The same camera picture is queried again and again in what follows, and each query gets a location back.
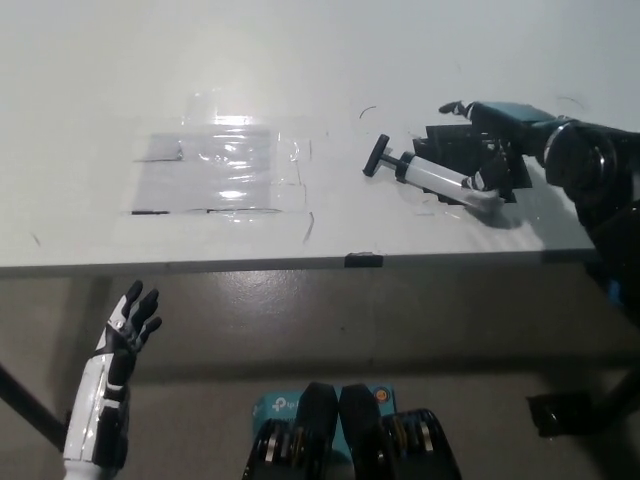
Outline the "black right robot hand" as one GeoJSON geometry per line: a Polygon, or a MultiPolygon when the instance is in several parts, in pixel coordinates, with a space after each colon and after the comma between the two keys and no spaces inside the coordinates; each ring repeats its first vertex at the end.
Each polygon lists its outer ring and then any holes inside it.
{"type": "Polygon", "coordinates": [[[512,191],[529,188],[531,180],[524,164],[536,157],[559,120],[530,104],[515,102],[453,101],[439,108],[441,114],[461,116],[489,139],[491,159],[469,176],[463,185],[479,191],[512,191]]]}

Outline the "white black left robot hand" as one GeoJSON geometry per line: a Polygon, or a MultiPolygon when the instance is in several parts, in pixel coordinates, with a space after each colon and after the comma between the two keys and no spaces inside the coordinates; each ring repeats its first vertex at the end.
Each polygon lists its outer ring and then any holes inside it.
{"type": "Polygon", "coordinates": [[[136,280],[118,300],[86,361],[63,450],[66,479],[113,479],[128,452],[129,382],[137,357],[162,324],[159,292],[136,280]]]}

